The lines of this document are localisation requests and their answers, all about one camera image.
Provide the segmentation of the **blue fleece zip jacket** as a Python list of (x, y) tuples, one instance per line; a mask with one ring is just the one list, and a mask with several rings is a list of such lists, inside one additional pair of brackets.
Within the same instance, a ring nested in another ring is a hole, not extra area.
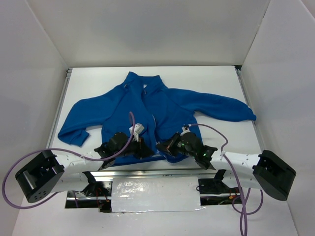
[(107, 142), (115, 133), (128, 133), (128, 114), (144, 126), (141, 136), (154, 152), (146, 162), (167, 160), (178, 163), (184, 160), (163, 154), (157, 143), (171, 138), (186, 124), (196, 124), (195, 112), (231, 122), (256, 120), (251, 108), (240, 100), (192, 90), (168, 88), (160, 76), (140, 76), (129, 72), (126, 79), (109, 92), (76, 102), (58, 133), (64, 143), (82, 146), (89, 137), (87, 128), (101, 126), (101, 137)]

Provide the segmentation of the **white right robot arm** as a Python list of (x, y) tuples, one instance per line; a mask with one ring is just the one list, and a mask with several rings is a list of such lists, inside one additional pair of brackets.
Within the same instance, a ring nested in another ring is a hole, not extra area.
[(175, 133), (156, 147), (168, 156), (191, 157), (199, 167), (215, 170), (214, 187), (219, 192), (240, 185), (263, 190), (276, 200), (286, 201), (296, 177), (296, 171), (272, 151), (264, 150), (261, 154), (223, 152), (204, 145), (192, 132)]

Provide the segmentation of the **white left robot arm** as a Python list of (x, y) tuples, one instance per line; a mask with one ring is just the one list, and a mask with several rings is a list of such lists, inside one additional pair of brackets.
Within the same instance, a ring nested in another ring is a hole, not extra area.
[(86, 154), (55, 155), (45, 150), (20, 169), (15, 178), (27, 201), (36, 203), (53, 192), (77, 191), (85, 196), (109, 196), (103, 183), (96, 181), (93, 172), (112, 166), (120, 157), (132, 156), (143, 160), (154, 155), (138, 135), (130, 140), (123, 132)]

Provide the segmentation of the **white foil-taped board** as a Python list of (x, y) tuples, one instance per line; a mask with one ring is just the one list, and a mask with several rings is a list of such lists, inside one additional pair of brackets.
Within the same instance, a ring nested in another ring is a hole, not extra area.
[(113, 212), (177, 212), (202, 209), (197, 177), (117, 178), (112, 183)]

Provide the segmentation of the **aluminium front table rail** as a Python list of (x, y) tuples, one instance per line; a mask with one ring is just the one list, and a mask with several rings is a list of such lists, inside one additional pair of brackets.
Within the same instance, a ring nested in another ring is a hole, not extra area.
[(175, 176), (175, 175), (214, 175), (216, 170), (204, 169), (165, 169), (165, 170), (105, 170), (92, 172), (95, 177), (120, 177), (120, 176)]

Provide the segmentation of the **aluminium table rail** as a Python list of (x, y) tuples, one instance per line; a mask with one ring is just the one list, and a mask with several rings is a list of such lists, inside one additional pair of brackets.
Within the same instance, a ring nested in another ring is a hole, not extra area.
[(120, 176), (175, 176), (175, 175), (214, 175), (216, 170), (204, 169), (165, 169), (165, 170), (105, 170), (92, 172), (95, 177), (120, 177)]
[[(252, 103), (250, 101), (249, 93), (248, 93), (247, 88), (246, 88), (245, 81), (244, 81), (242, 73), (241, 73), (242, 66), (241, 65), (235, 65), (234, 68), (235, 68), (235, 71), (236, 71), (236, 74), (237, 74), (237, 77), (238, 77), (245, 101), (249, 105), (249, 107), (254, 111), (254, 109), (252, 107)], [(253, 123), (253, 128), (254, 128), (254, 131), (255, 131), (255, 134), (256, 134), (256, 137), (258, 140), (259, 147), (261, 150), (264, 150), (265, 145), (264, 145), (263, 139), (261, 137), (261, 134), (258, 130), (257, 121), (253, 121), (252, 123)]]
[(58, 122), (59, 122), (60, 113), (61, 113), (62, 106), (63, 106), (63, 101), (64, 101), (64, 98), (65, 98), (65, 94), (66, 94), (66, 91), (67, 91), (67, 87), (68, 87), (68, 83), (69, 83), (69, 80), (70, 80), (70, 77), (71, 77), (72, 70), (73, 70), (73, 68), (69, 68), (67, 70), (67, 72), (66, 72), (66, 77), (65, 77), (64, 84), (63, 84), (63, 89), (61, 91), (61, 95), (60, 95), (59, 102), (58, 102), (58, 105), (57, 105), (57, 110), (56, 110), (56, 113), (55, 113), (55, 117), (54, 117), (54, 120), (53, 120), (53, 124), (52, 124), (52, 127), (51, 127), (49, 138), (48, 138), (48, 141), (47, 141), (47, 144), (46, 144), (46, 148), (49, 148), (51, 146), (51, 143), (54, 140), (54, 136), (55, 136), (55, 133), (56, 133), (56, 129), (57, 129), (57, 125), (58, 125)]

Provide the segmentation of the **aluminium left table rail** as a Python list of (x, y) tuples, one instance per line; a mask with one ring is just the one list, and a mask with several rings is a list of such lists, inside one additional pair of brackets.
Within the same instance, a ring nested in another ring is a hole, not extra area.
[(73, 70), (73, 68), (69, 68), (67, 70), (67, 72), (66, 72), (66, 77), (65, 77), (64, 84), (63, 84), (63, 89), (61, 91), (61, 95), (60, 95), (59, 102), (58, 102), (58, 105), (57, 105), (57, 110), (56, 110), (56, 113), (55, 113), (55, 117), (54, 117), (54, 120), (53, 120), (53, 124), (52, 124), (52, 127), (51, 127), (49, 138), (48, 138), (48, 141), (47, 141), (47, 144), (46, 144), (46, 148), (49, 148), (51, 146), (51, 143), (54, 140), (54, 136), (55, 136), (55, 133), (56, 133), (56, 129), (57, 129), (57, 125), (58, 125), (58, 122), (59, 122), (60, 113), (61, 113), (62, 106), (63, 106), (63, 101), (64, 101), (64, 98), (65, 98), (65, 94), (66, 94), (66, 91), (67, 91), (67, 87), (68, 87), (68, 83), (69, 83), (69, 80), (70, 80), (70, 77), (71, 77), (72, 70)]

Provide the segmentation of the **aluminium right table rail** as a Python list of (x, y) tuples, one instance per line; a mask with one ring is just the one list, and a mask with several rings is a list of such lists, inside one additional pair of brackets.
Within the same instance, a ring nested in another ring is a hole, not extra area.
[[(242, 66), (241, 65), (235, 65), (234, 68), (235, 68), (235, 71), (236, 71), (236, 74), (237, 74), (237, 77), (238, 77), (245, 101), (249, 105), (249, 107), (254, 111), (254, 109), (252, 107), (252, 103), (250, 101), (249, 93), (248, 93), (247, 88), (246, 88), (245, 81), (244, 81), (242, 73), (241, 73)], [(257, 121), (253, 121), (252, 123), (253, 123), (253, 128), (254, 128), (254, 131), (255, 131), (255, 134), (256, 134), (256, 137), (258, 140), (259, 147), (261, 150), (264, 150), (265, 145), (264, 145), (263, 139), (261, 137), (261, 134), (258, 130)]]

